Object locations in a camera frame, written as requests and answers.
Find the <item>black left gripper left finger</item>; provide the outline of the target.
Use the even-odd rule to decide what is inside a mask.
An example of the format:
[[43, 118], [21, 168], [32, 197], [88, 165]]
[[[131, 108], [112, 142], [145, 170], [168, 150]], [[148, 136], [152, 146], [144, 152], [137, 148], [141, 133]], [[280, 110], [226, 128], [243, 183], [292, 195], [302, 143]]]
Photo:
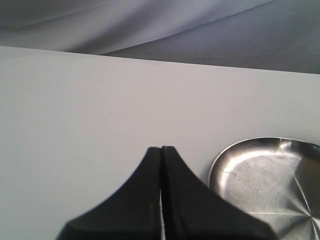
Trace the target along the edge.
[[161, 150], [147, 149], [130, 178], [108, 199], [70, 220], [59, 240], [160, 240]]

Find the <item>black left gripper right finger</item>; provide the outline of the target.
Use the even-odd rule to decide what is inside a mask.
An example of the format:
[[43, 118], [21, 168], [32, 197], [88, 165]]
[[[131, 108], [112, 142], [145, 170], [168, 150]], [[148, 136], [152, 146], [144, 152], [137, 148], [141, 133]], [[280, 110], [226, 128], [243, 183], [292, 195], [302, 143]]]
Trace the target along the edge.
[[271, 227], [211, 191], [173, 146], [161, 149], [161, 203], [168, 240], [275, 240]]

